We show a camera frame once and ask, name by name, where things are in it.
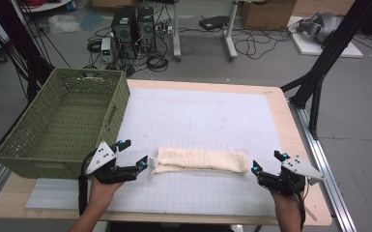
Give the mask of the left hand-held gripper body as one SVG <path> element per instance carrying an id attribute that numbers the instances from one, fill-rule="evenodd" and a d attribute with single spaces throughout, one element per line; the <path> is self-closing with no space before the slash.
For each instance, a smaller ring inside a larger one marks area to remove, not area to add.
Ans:
<path id="1" fill-rule="evenodd" d="M 116 153 L 105 141 L 102 141 L 95 150 L 85 173 L 93 174 L 102 184 L 109 185 L 135 180 L 137 175 L 134 173 L 134 166 L 120 167 L 116 164 L 116 160 Z"/>

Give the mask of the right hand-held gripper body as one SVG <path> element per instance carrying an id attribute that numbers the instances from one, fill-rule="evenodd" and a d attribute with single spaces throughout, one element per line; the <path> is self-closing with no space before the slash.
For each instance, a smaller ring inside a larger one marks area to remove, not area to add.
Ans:
<path id="1" fill-rule="evenodd" d="M 289 158 L 280 164 L 278 175 L 264 171 L 265 178 L 259 181 L 260 186 L 284 196 L 292 196 L 304 190 L 307 177 L 313 182 L 325 180 L 325 176 L 319 170 L 300 157 Z"/>

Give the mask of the cream towel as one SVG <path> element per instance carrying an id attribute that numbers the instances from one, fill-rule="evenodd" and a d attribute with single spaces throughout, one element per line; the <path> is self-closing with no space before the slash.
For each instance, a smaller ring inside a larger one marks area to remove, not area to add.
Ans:
<path id="1" fill-rule="evenodd" d="M 238 151 L 210 151 L 160 147 L 150 177 L 161 173 L 211 170 L 244 174 L 248 156 Z"/>

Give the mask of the person's left hand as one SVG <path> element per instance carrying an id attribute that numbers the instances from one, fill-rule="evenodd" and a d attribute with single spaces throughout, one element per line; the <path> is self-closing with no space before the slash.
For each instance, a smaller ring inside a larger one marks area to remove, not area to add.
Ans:
<path id="1" fill-rule="evenodd" d="M 111 203 L 115 192 L 123 185 L 102 184 L 98 179 L 93 179 L 91 184 L 91 192 L 88 205 L 96 208 L 107 208 Z"/>

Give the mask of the person's right hand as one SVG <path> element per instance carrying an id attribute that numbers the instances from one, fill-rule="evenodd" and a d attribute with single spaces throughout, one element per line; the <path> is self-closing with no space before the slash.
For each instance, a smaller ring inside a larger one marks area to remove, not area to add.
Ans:
<path id="1" fill-rule="evenodd" d="M 271 192 L 275 205 L 275 211 L 279 214 L 299 214 L 299 200 L 294 196 L 284 196 L 278 192 Z"/>

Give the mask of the white grid mat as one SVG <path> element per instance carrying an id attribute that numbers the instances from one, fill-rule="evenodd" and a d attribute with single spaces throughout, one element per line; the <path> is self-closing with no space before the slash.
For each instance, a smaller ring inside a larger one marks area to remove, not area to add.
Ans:
<path id="1" fill-rule="evenodd" d="M 119 139 L 131 145 L 121 166 L 147 157 L 149 166 L 116 193 L 109 209 L 119 213 L 263 216 L 274 214 L 270 194 L 251 172 L 213 170 L 155 173 L 162 147 L 242 152 L 278 173 L 280 147 L 271 106 L 263 95 L 132 88 Z"/>

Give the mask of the white power supply box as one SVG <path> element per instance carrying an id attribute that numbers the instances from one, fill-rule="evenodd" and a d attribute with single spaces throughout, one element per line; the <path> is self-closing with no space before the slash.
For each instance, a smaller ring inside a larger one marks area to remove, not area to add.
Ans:
<path id="1" fill-rule="evenodd" d="M 100 52 L 104 63 L 111 64 L 114 61 L 114 51 L 110 38 L 101 39 Z"/>

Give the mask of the white floor board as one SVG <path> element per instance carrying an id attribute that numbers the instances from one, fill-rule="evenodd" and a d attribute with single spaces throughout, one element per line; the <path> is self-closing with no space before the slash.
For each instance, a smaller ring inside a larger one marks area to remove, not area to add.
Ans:
<path id="1" fill-rule="evenodd" d="M 322 47 L 315 39 L 311 38 L 306 32 L 299 32 L 298 25 L 302 20 L 301 16 L 291 16 L 287 24 L 288 30 L 292 33 L 292 40 L 299 54 L 309 56 L 320 56 L 326 51 L 330 51 L 328 46 Z M 340 58 L 355 58 L 363 57 L 362 52 L 352 43 L 348 43 L 344 48 L 340 49 Z"/>

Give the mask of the slim black computer tower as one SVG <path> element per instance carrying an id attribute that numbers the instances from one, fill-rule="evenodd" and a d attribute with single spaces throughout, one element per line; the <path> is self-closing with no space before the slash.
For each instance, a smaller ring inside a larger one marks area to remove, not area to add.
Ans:
<path id="1" fill-rule="evenodd" d="M 137 11 L 137 23 L 141 48 L 144 52 L 155 53 L 156 33 L 153 7 L 141 7 Z"/>

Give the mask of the white desk leg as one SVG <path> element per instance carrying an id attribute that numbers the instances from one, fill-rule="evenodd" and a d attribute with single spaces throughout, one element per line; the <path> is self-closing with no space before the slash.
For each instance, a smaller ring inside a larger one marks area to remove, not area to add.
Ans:
<path id="1" fill-rule="evenodd" d="M 227 29 L 224 31 L 224 41 L 227 45 L 227 49 L 229 52 L 229 59 L 231 61 L 233 61 L 234 59 L 238 57 L 236 48 L 232 40 L 232 32 L 233 32 L 234 22 L 235 22 L 235 18 L 237 14 L 237 9 L 238 9 L 238 1 L 232 0 Z"/>
<path id="2" fill-rule="evenodd" d="M 173 0 L 173 55 L 177 62 L 181 61 L 181 43 L 179 35 L 179 19 L 178 19 L 179 0 Z"/>

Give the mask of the blue sheet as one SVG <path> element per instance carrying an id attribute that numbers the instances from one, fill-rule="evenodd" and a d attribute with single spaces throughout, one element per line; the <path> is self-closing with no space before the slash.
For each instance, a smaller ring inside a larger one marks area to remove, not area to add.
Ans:
<path id="1" fill-rule="evenodd" d="M 90 11 L 82 19 L 80 28 L 84 31 L 94 31 L 103 22 L 103 17 L 97 12 Z"/>

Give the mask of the clear plastic bag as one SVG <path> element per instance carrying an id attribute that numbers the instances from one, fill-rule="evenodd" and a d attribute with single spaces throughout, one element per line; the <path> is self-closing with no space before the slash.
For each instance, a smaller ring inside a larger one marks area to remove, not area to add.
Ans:
<path id="1" fill-rule="evenodd" d="M 51 34 L 72 33 L 80 29 L 80 24 L 72 15 L 58 14 L 48 19 Z"/>

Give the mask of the grey rounded device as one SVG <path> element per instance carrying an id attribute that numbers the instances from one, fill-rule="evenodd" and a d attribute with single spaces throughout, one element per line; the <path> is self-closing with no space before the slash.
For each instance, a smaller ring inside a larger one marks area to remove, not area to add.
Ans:
<path id="1" fill-rule="evenodd" d="M 297 31 L 305 32 L 317 43 L 322 44 L 339 27 L 341 22 L 342 19 L 335 14 L 316 13 L 308 19 L 301 19 Z"/>

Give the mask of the white round table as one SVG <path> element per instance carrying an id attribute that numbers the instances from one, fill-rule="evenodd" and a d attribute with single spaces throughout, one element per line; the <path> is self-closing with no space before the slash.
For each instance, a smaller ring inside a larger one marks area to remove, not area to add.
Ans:
<path id="1" fill-rule="evenodd" d="M 17 0 L 24 13 L 39 13 L 60 7 L 75 9 L 74 0 Z"/>

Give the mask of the black metal stand frame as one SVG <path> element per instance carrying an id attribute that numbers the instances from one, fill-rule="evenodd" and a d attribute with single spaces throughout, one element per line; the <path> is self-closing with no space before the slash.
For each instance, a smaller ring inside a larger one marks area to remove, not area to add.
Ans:
<path id="1" fill-rule="evenodd" d="M 283 93 L 298 87 L 296 94 L 289 99 L 289 103 L 297 108 L 305 109 L 308 100 L 312 99 L 308 128 L 314 138 L 318 138 L 319 107 L 325 77 L 338 60 L 341 54 L 340 49 L 351 42 L 360 27 L 371 16 L 372 0 L 355 0 L 326 45 L 330 48 L 330 51 L 322 53 L 305 75 L 281 87 Z"/>
<path id="2" fill-rule="evenodd" d="M 39 52 L 19 18 L 11 0 L 0 0 L 0 26 L 9 37 L 14 53 L 0 35 L 0 45 L 12 60 L 19 77 L 27 81 L 25 95 L 29 103 L 38 95 L 54 67 Z"/>

